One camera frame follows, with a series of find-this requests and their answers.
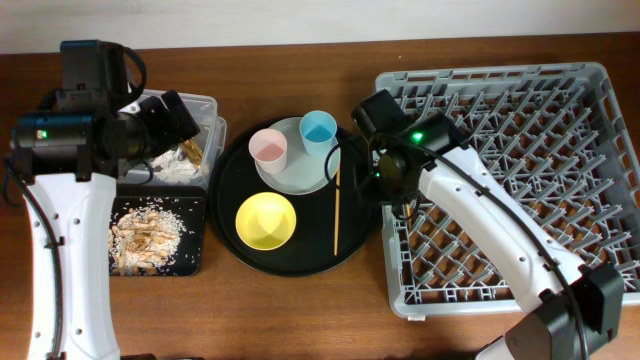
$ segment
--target yellow bowl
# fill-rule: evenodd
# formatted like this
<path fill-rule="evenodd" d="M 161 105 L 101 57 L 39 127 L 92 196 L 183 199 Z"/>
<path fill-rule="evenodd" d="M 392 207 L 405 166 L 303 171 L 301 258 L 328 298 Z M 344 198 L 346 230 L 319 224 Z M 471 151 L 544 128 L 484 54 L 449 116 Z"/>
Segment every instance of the yellow bowl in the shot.
<path fill-rule="evenodd" d="M 264 192 L 245 200 L 236 214 L 236 231 L 247 246 L 273 250 L 284 245 L 296 228 L 296 212 L 284 196 Z"/>

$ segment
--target gray dish rack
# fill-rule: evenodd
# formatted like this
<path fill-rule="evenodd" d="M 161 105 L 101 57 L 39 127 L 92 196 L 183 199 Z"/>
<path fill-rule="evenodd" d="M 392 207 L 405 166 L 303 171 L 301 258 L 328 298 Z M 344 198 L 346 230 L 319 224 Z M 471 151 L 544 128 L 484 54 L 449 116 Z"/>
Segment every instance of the gray dish rack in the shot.
<path fill-rule="evenodd" d="M 640 304 L 640 166 L 602 65 L 392 72 L 375 86 L 415 121 L 436 111 L 453 118 L 525 211 L 590 266 L 611 261 L 625 281 L 624 304 Z M 382 210 L 394 313 L 421 320 L 519 311 L 450 216 L 428 199 L 417 211 L 407 222 Z"/>

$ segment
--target green led light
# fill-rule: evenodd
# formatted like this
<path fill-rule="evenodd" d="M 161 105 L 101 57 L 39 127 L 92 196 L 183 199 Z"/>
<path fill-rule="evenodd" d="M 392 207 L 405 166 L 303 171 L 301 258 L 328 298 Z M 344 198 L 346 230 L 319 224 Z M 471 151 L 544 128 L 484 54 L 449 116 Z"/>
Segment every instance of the green led light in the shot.
<path fill-rule="evenodd" d="M 423 133 L 415 132 L 411 134 L 411 140 L 413 140 L 414 143 L 419 143 L 423 137 L 424 137 Z"/>

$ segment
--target round black tray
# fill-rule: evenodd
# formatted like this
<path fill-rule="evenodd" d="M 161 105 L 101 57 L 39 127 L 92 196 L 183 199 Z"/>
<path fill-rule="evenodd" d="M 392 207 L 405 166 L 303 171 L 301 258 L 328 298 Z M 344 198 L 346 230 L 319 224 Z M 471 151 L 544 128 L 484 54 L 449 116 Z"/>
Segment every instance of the round black tray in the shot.
<path fill-rule="evenodd" d="M 248 150 L 251 135 L 269 127 L 270 121 L 240 135 L 222 153 L 212 174 L 209 209 L 219 238 L 245 264 L 279 276 L 306 276 L 339 265 L 358 250 L 379 221 L 379 208 L 358 201 L 354 171 L 366 168 L 364 153 L 352 144 L 341 148 L 340 231 L 338 255 L 333 254 L 335 181 L 307 195 L 282 194 L 265 184 Z M 338 129 L 338 140 L 349 133 Z M 296 229 L 282 247 L 271 251 L 254 250 L 238 237 L 236 213 L 250 196 L 276 192 L 286 197 L 296 210 Z"/>

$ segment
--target black tray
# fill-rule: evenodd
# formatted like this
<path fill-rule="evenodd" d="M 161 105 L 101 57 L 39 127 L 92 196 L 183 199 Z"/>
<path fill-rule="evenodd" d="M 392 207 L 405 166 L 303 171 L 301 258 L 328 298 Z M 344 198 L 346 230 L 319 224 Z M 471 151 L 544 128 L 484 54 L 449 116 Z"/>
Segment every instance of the black tray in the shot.
<path fill-rule="evenodd" d="M 194 275 L 202 259 L 206 196 L 206 191 L 199 186 L 118 185 L 109 227 L 127 214 L 129 208 L 145 207 L 149 202 L 162 206 L 163 210 L 170 210 L 182 220 L 187 231 L 180 234 L 180 243 L 173 255 L 175 263 L 158 267 L 158 273 L 152 276 Z M 113 261 L 109 255 L 109 273 Z"/>
<path fill-rule="evenodd" d="M 361 204 L 355 192 L 352 169 L 364 168 L 364 153 L 351 144 L 342 147 L 340 232 L 338 255 L 333 254 L 335 181 L 307 195 L 282 194 L 265 184 L 249 154 L 248 143 L 263 124 L 240 135 L 222 153 L 210 184 L 209 209 L 219 238 L 245 264 L 279 276 L 306 276 L 329 270 L 358 250 L 379 221 L 379 208 Z M 338 140 L 349 134 L 338 129 Z M 365 174 L 358 174 L 361 179 Z M 260 192 L 276 192 L 286 197 L 296 210 L 296 229 L 282 247 L 271 251 L 254 250 L 238 237 L 235 218 L 240 205 Z"/>

